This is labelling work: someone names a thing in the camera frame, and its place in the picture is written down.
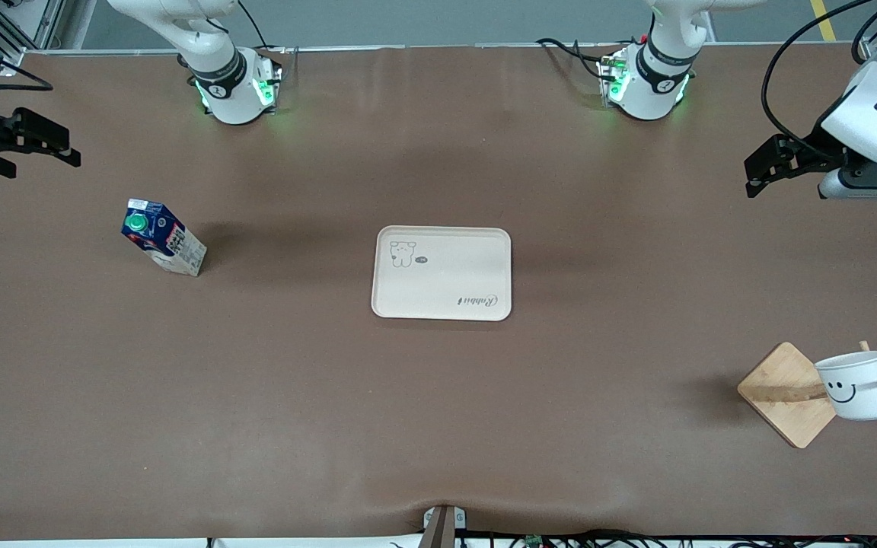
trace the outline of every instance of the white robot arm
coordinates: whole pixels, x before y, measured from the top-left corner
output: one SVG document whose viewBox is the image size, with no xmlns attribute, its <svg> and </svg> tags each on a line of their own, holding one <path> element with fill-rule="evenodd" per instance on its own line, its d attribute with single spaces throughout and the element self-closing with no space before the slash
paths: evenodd
<svg viewBox="0 0 877 548">
<path fill-rule="evenodd" d="M 598 63 L 602 96 L 634 118 L 664 117 L 682 98 L 706 42 L 710 11 L 745 10 L 765 1 L 644 0 L 653 13 L 648 39 Z"/>
<path fill-rule="evenodd" d="M 215 18 L 237 0 L 108 0 L 178 49 L 206 109 L 226 124 L 246 124 L 276 105 L 281 70 L 254 49 L 237 48 Z"/>
<path fill-rule="evenodd" d="M 821 198 L 877 198 L 877 51 L 850 79 L 811 135 L 774 135 L 745 160 L 746 193 L 769 183 L 824 171 Z"/>
</svg>

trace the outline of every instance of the milk carton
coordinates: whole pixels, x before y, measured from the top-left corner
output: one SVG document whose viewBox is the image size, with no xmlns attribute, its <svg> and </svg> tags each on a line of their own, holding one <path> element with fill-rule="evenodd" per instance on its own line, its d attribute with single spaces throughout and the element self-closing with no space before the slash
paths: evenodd
<svg viewBox="0 0 877 548">
<path fill-rule="evenodd" d="M 198 276 L 205 246 L 164 204 L 128 200 L 121 233 L 168 272 Z"/>
</svg>

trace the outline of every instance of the wooden base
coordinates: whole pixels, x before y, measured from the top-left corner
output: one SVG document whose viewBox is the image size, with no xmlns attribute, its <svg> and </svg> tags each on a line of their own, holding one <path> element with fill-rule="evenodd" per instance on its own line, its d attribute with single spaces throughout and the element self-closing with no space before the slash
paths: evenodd
<svg viewBox="0 0 877 548">
<path fill-rule="evenodd" d="M 835 417 L 814 363 L 789 342 L 763 358 L 737 391 L 795 448 L 806 448 Z"/>
</svg>

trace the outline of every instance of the brown table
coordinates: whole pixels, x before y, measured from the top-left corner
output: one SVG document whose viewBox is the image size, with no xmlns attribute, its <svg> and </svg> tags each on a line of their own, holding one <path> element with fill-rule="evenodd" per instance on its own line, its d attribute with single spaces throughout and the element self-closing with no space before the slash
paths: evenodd
<svg viewBox="0 0 877 548">
<path fill-rule="evenodd" d="M 0 178 L 0 538 L 470 527 L 877 533 L 877 422 L 795 451 L 735 385 L 783 340 L 877 347 L 877 202 L 744 195 L 770 46 L 718 46 L 671 117 L 598 107 L 539 49 L 307 53 L 282 112 L 199 113 L 173 58 L 31 56 L 84 166 Z M 800 46 L 799 131 L 853 71 Z M 209 246 L 170 275 L 119 231 L 166 202 Z M 502 323 L 383 320 L 385 225 L 514 242 Z"/>
</svg>

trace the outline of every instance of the white mug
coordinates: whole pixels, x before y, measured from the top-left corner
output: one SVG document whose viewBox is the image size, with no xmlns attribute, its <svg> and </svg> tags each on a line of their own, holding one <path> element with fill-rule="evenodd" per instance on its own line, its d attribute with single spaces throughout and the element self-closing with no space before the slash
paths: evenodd
<svg viewBox="0 0 877 548">
<path fill-rule="evenodd" d="M 839 417 L 877 420 L 877 350 L 826 358 L 814 367 Z"/>
</svg>

